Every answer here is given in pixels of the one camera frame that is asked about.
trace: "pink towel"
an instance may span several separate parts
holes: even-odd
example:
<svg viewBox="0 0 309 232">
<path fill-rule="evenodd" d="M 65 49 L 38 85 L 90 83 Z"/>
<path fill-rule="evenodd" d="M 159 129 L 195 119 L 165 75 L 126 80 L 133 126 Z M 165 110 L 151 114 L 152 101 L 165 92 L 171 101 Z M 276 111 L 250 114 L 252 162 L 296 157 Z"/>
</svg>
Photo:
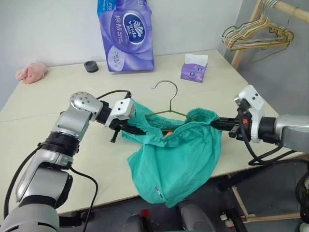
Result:
<svg viewBox="0 0 309 232">
<path fill-rule="evenodd" d="M 44 77 L 47 68 L 42 63 L 32 63 L 23 70 L 16 72 L 16 79 L 23 80 L 25 84 L 31 84 Z"/>
</svg>

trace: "logo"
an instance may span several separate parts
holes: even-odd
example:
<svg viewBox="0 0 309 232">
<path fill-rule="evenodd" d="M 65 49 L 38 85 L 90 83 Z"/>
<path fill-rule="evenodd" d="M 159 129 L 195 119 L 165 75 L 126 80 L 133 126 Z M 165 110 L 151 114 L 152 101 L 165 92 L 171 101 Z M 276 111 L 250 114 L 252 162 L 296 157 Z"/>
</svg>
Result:
<svg viewBox="0 0 309 232">
<path fill-rule="evenodd" d="M 123 17 L 129 41 L 132 44 L 140 44 L 145 38 L 145 26 L 143 21 L 134 13 L 126 13 Z"/>
</svg>

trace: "metal hanger hook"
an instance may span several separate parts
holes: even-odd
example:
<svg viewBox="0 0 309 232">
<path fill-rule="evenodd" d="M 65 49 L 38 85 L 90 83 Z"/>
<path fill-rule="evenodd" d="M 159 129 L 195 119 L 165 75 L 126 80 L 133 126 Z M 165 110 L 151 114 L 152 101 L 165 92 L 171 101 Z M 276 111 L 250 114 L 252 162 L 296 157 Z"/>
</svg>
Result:
<svg viewBox="0 0 309 232">
<path fill-rule="evenodd" d="M 175 92 L 174 96 L 169 100 L 169 110 L 171 111 L 171 110 L 172 110 L 172 100 L 173 100 L 174 97 L 177 95 L 177 93 L 178 93 L 178 88 L 177 88 L 177 85 L 176 85 L 174 82 L 169 81 L 169 80 L 163 80 L 163 81 L 159 81 L 159 82 L 155 85 L 155 87 L 153 87 L 153 88 L 151 88 L 151 89 L 155 89 L 155 88 L 156 88 L 160 83 L 162 83 L 162 82 L 170 82 L 170 83 L 172 83 L 172 84 L 175 86 L 175 88 L 176 88 L 176 92 Z"/>
</svg>

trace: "beige tabletop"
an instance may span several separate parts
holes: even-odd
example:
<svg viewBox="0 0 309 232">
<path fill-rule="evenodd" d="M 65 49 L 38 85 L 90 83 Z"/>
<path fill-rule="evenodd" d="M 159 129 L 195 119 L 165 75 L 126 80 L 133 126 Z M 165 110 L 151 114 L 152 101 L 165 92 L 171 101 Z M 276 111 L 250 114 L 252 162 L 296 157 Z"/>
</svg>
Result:
<svg viewBox="0 0 309 232">
<path fill-rule="evenodd" d="M 128 89 L 133 99 L 156 112 L 168 108 L 167 99 L 175 89 L 169 83 L 155 90 L 151 88 L 158 81 L 171 80 L 178 86 L 178 95 L 173 101 L 176 111 L 187 113 L 190 109 L 201 107 L 211 109 L 222 117 L 235 117 L 237 106 L 233 98 L 247 82 L 216 50 L 194 54 L 209 55 L 202 84 L 180 79 L 185 54 L 155 57 L 154 72 L 113 74 L 108 72 L 106 62 L 100 62 L 98 72 L 87 73 L 83 64 L 73 64 L 49 68 L 46 77 L 37 83 L 25 85 L 20 82 L 0 112 L 0 208 L 3 208 L 7 187 L 17 167 L 36 144 L 49 135 L 59 112 L 67 109 L 70 95 L 76 91 L 89 92 L 97 97 L 111 90 Z M 104 100 L 112 105 L 123 96 L 123 93 L 117 93 Z M 277 115 L 268 104 L 265 112 L 266 116 Z M 164 116 L 184 119 L 171 113 Z M 94 177 L 99 184 L 95 205 L 138 195 L 126 159 L 141 145 L 123 140 L 121 136 L 115 144 L 110 143 L 112 135 L 111 129 L 92 122 L 80 144 L 80 152 L 74 156 L 73 167 Z M 261 154 L 274 146 L 259 143 L 252 144 L 252 147 Z M 222 153 L 212 176 L 247 169 L 251 159 L 244 143 L 229 138 L 224 132 Z M 93 183 L 72 175 L 74 181 L 69 198 L 57 210 L 59 213 L 87 208 L 93 197 Z M 14 201 L 12 194 L 10 210 L 16 206 Z"/>
</svg>

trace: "green cloth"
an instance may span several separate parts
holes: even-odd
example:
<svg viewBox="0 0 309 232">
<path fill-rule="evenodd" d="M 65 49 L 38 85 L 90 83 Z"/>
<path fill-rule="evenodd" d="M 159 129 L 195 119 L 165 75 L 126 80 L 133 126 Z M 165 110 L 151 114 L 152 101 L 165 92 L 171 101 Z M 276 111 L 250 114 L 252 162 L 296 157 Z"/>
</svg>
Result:
<svg viewBox="0 0 309 232">
<path fill-rule="evenodd" d="M 146 135 L 122 132 L 126 139 L 143 143 L 127 160 L 140 196 L 149 203 L 176 205 L 202 186 L 210 177 L 221 153 L 221 131 L 209 124 L 219 119 L 210 110 L 194 109 L 186 121 L 164 118 L 135 102 L 128 124 Z M 165 137 L 161 130 L 174 130 Z"/>
</svg>

